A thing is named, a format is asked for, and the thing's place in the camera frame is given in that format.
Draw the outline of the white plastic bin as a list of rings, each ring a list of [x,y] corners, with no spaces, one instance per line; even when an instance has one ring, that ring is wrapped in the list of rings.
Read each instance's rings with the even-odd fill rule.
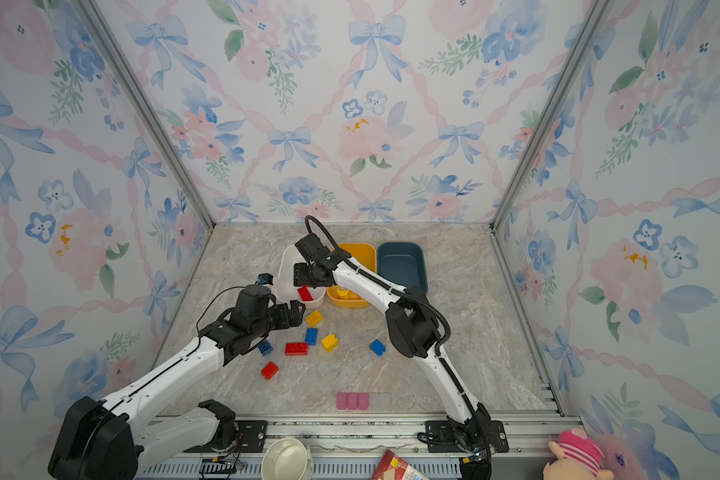
[[[309,297],[304,299],[299,293],[298,287],[294,285],[294,267],[298,263],[305,263],[305,259],[294,245],[288,246],[282,254],[279,272],[275,278],[275,296],[283,303],[298,300],[303,303],[308,310],[317,309],[325,300],[326,288],[308,287]]]

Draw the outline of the yellow plastic bin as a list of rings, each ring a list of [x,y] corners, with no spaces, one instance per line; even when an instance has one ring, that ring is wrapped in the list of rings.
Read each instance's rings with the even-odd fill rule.
[[[377,272],[376,249],[368,243],[340,243],[339,247],[351,255],[350,261],[367,273]],[[339,264],[339,284],[327,289],[329,300],[338,308],[364,308],[379,305],[379,287],[365,276],[356,273],[345,263]],[[354,300],[345,300],[337,297],[338,288],[344,288],[355,294]]]

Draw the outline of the dark teal plastic bin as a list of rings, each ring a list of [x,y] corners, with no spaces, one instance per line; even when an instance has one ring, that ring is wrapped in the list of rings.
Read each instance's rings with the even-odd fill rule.
[[[428,277],[422,248],[413,242],[390,241],[377,249],[378,274],[406,288],[428,292]]]

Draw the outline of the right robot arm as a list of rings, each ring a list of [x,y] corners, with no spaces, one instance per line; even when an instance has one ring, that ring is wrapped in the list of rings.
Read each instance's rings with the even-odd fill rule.
[[[490,431],[490,414],[466,388],[445,350],[450,326],[422,291],[384,279],[337,244],[325,246],[314,233],[302,237],[295,248],[303,257],[294,266],[296,286],[347,289],[384,314],[390,342],[424,371],[462,450],[499,449]]]

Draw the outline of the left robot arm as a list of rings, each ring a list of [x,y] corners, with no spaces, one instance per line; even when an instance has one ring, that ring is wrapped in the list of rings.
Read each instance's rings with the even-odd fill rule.
[[[199,380],[256,350],[271,332],[303,321],[303,303],[280,303],[267,286],[248,285],[237,292],[235,305],[171,358],[100,400],[77,400],[64,417],[49,474],[55,479],[132,479],[188,449],[235,449],[243,435],[235,412],[219,401],[202,401],[171,420],[154,419]]]

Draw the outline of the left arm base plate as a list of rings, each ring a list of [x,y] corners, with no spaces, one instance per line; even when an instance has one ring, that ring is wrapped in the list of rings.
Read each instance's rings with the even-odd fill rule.
[[[236,420],[222,425],[222,433],[216,434],[209,443],[191,447],[185,453],[262,453],[267,428],[265,420]]]

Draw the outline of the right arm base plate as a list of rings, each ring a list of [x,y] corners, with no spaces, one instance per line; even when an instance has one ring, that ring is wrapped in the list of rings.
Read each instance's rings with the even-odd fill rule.
[[[491,420],[483,426],[462,427],[450,420],[430,420],[424,423],[424,431],[417,434],[429,453],[463,453],[477,455],[488,450],[491,454],[508,453],[507,434],[502,422]]]

